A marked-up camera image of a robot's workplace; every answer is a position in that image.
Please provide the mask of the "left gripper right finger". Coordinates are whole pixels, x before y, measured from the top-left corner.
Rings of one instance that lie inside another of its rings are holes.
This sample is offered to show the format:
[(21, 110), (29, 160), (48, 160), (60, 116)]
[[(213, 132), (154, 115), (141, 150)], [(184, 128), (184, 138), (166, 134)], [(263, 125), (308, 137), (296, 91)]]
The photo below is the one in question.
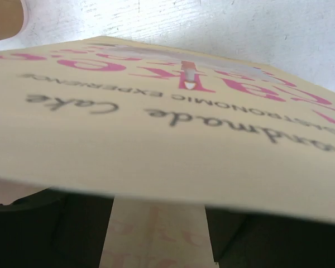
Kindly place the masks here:
[(335, 267), (335, 225), (205, 209), (219, 267)]

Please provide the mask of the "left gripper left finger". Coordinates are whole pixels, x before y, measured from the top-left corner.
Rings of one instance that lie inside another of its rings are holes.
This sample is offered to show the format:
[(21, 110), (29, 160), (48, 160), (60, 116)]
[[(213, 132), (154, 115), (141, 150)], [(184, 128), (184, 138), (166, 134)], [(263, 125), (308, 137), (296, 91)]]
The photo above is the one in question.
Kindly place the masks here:
[(99, 267), (113, 201), (48, 188), (0, 204), (0, 267)]

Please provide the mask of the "pink cream paper gift bag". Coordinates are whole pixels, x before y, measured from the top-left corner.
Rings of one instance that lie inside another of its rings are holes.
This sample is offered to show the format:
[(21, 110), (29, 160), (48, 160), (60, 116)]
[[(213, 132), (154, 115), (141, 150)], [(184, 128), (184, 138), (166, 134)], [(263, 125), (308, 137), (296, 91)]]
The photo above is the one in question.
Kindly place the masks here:
[(0, 183), (113, 198), (99, 267), (219, 267), (206, 207), (335, 225), (335, 93), (106, 36), (0, 51)]

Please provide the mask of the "stack of brown paper cups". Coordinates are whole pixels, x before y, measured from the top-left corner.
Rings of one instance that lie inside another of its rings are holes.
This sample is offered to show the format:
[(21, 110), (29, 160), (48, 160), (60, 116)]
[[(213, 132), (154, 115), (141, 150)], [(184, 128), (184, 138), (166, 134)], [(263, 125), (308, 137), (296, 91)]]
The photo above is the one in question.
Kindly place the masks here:
[(0, 0), (0, 41), (23, 31), (28, 18), (27, 1)]

